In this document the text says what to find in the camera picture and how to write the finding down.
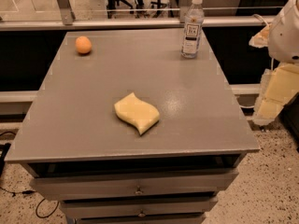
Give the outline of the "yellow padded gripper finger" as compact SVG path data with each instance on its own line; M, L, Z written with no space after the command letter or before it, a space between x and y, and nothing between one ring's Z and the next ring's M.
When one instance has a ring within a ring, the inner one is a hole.
M270 24L267 24L260 32L254 35L250 41L249 45L254 48L266 48L268 46L268 37L270 31Z
M274 70L265 69L254 105L253 122L259 126L268 125L298 92L298 64L280 63Z

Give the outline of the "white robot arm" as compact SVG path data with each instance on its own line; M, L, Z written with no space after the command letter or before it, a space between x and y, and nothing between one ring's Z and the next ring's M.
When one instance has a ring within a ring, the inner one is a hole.
M261 78L253 122L265 126L275 120L283 107L299 92L299 0L289 0L271 24L249 44L268 48L271 68Z

